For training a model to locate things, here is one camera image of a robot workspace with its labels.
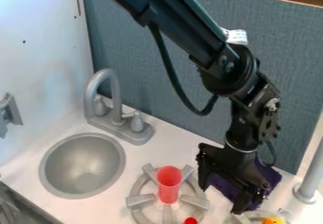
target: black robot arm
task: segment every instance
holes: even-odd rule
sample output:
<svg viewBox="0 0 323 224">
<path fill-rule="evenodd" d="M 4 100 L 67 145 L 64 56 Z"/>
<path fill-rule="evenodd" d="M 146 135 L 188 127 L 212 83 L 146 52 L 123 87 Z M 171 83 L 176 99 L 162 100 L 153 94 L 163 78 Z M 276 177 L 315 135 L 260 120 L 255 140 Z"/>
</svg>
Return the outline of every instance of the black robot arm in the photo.
<svg viewBox="0 0 323 224">
<path fill-rule="evenodd" d="M 189 55 L 209 92 L 232 101 L 232 121 L 225 147 L 199 146 L 196 159 L 200 187 L 206 190 L 212 184 L 210 176 L 216 173 L 241 193 L 247 193 L 247 198 L 243 196 L 233 201 L 233 212 L 247 209 L 249 201 L 261 202 L 271 186 L 253 160 L 259 144 L 269 144 L 272 137 L 277 137 L 280 92 L 259 72 L 259 61 L 245 46 L 228 44 L 223 30 L 196 0 L 115 1 L 141 26 L 149 26 L 165 66 L 169 57 L 164 52 L 159 31 Z"/>
</svg>

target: countertop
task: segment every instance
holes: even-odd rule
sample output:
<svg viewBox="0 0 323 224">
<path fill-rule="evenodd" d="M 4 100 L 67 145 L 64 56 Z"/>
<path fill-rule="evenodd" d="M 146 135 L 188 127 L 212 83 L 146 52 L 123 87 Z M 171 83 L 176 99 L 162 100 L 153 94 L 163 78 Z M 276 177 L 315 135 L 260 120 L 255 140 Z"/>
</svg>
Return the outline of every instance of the countertop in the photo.
<svg viewBox="0 0 323 224">
<path fill-rule="evenodd" d="M 124 106 L 124 112 L 131 108 Z M 66 115 L 55 128 L 44 132 L 42 137 L 0 168 L 1 181 L 20 195 L 66 224 L 135 224 L 125 198 L 132 184 L 142 175 L 142 166 L 148 163 L 156 167 L 166 164 L 182 168 L 186 164 L 196 169 L 195 157 L 199 143 L 220 146 L 217 143 L 178 128 L 155 117 L 143 114 L 144 120 L 155 130 L 151 140 L 143 146 L 134 146 L 103 130 L 87 124 L 79 107 Z M 91 198 L 65 199 L 53 196 L 39 180 L 39 164 L 44 153 L 58 141 L 81 132 L 98 132 L 116 139 L 126 152 L 126 167 L 120 179 L 108 190 Z M 282 183 L 266 200 L 263 208 L 277 212 L 285 201 L 281 193 L 291 193 L 291 187 L 300 179 L 279 170 Z M 230 212 L 231 203 L 220 192 L 210 187 L 206 191 L 211 207 L 202 223 L 222 223 Z"/>
</svg>

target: white wall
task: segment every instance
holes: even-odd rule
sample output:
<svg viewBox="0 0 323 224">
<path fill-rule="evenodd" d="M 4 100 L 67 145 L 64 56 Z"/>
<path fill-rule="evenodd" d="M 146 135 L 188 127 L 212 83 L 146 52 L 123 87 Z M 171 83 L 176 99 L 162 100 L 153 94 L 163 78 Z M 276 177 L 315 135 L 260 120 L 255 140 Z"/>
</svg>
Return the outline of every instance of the white wall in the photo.
<svg viewBox="0 0 323 224">
<path fill-rule="evenodd" d="M 92 61 L 79 5 L 80 16 L 77 0 L 0 0 L 0 97 L 15 96 L 25 123 L 0 138 L 0 165 L 81 102 Z"/>
</svg>

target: red plastic cup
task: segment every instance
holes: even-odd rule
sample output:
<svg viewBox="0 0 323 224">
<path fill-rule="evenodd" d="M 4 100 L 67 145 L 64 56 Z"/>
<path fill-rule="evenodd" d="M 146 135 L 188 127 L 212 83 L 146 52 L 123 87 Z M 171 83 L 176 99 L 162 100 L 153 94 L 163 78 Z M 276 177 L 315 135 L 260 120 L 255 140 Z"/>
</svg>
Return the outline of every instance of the red plastic cup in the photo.
<svg viewBox="0 0 323 224">
<path fill-rule="evenodd" d="M 158 196 L 165 204 L 178 200 L 181 171 L 174 166 L 165 166 L 157 171 Z"/>
<path fill-rule="evenodd" d="M 184 224 L 197 224 L 197 221 L 194 218 L 192 218 L 192 217 L 188 217 L 185 220 Z"/>
</svg>

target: silver sink basin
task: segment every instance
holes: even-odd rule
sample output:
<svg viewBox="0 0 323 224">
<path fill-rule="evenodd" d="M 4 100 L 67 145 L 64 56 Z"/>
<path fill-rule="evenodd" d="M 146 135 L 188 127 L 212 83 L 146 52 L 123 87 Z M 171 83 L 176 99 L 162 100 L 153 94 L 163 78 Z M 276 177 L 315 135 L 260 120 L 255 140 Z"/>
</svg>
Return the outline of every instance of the silver sink basin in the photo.
<svg viewBox="0 0 323 224">
<path fill-rule="evenodd" d="M 55 196 L 88 198 L 112 186 L 125 165 L 125 151 L 114 139 L 81 133 L 63 139 L 45 153 L 40 179 Z"/>
</svg>

